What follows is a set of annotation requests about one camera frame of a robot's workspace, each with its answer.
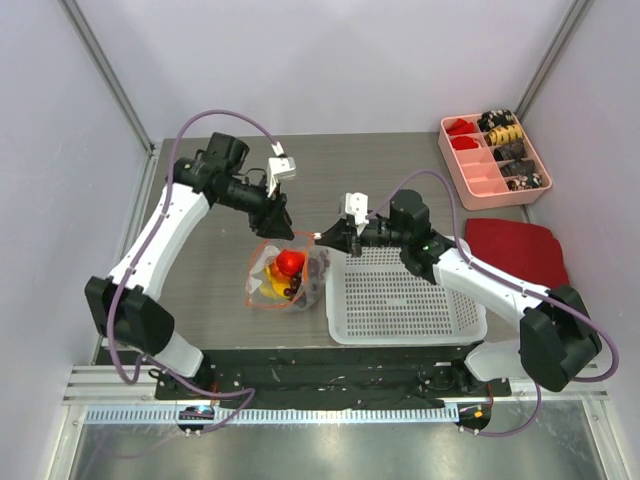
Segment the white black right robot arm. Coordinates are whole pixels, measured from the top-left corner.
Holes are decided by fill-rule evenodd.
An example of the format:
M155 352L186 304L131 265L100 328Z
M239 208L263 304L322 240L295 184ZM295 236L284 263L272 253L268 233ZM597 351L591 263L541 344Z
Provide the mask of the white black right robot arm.
M432 227L414 190L395 193L387 216L368 211L364 194L344 195L339 219L314 241L353 257L366 247L394 247L414 276L465 295L516 328L518 340L483 342L452 369L453 386L462 394L475 394L490 380L523 376L560 392L602 350L575 289L535 285L474 260L459 241Z

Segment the red toy pepper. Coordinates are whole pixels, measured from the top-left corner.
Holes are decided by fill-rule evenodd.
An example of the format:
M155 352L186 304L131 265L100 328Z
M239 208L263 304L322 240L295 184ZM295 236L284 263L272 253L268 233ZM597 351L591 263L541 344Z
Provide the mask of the red toy pepper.
M276 257L279 272L293 278L302 272L306 262L306 254L298 250L282 250Z

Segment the dark red toy grapes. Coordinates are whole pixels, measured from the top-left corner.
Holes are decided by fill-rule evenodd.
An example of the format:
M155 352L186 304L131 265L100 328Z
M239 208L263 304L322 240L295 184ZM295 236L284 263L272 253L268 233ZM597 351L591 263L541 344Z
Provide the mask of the dark red toy grapes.
M305 265L289 280L284 290L293 310L306 310L316 304L324 293L328 269L329 251L313 247L305 254Z

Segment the clear zip bag orange zipper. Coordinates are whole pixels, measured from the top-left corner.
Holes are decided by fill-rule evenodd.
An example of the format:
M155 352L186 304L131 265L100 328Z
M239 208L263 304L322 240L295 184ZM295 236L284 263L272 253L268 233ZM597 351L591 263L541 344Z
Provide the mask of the clear zip bag orange zipper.
M318 246L315 243L315 236L309 232L296 232L294 239L290 241L280 239L264 240L255 250L249 262L248 277L245 284L246 305L254 308L281 312L304 311L291 309L288 299L270 299L262 295L258 286L262 282L265 282L266 279L261 273L257 275L256 279L253 279L250 276L250 270L254 265L262 267L265 264L276 261L276 257L282 250L298 250L306 254L306 252L313 247L322 246Z

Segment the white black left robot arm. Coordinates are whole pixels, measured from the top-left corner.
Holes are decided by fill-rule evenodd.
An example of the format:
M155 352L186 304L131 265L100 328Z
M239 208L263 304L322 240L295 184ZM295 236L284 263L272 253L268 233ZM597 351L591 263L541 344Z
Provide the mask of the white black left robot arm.
M179 375L190 398L205 397L213 385L205 355L176 330L159 299L166 277L186 240L216 205L247 215L264 239L291 240L292 221L280 182L296 174L281 144L272 147L263 177L252 184L240 177L248 145L215 133L192 158L174 161L161 198L124 258L104 277L93 276L85 296L98 332L110 345L134 349Z

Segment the yellow toy banana bunch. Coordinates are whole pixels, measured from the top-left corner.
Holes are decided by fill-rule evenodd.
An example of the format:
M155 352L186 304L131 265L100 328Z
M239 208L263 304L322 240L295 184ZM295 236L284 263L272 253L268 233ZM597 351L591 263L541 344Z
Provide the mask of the yellow toy banana bunch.
M266 279L258 286L262 295L270 299L287 299L290 296L292 278L281 272L276 261L262 267L254 265L250 270L253 279L256 279L259 273Z

